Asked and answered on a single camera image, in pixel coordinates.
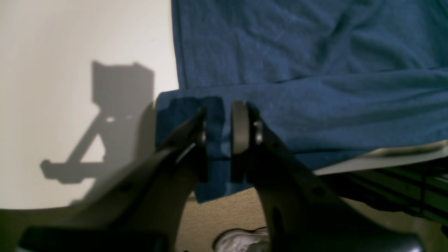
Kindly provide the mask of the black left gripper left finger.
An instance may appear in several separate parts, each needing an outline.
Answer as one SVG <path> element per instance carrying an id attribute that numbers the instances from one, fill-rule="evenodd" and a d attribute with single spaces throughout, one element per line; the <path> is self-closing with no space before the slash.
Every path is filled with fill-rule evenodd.
<path id="1" fill-rule="evenodd" d="M 208 179 L 206 111 L 176 128 L 148 160 L 64 222 L 28 228 L 19 252 L 173 252 L 184 206 Z"/>

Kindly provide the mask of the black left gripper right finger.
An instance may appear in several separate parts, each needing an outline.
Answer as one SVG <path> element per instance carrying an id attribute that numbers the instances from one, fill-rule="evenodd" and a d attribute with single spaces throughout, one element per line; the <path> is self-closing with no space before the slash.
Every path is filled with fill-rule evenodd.
<path id="1" fill-rule="evenodd" d="M 392 231 L 346 204 L 269 129 L 258 110 L 231 104 L 231 181 L 262 203 L 270 252 L 424 252 L 413 233 Z"/>

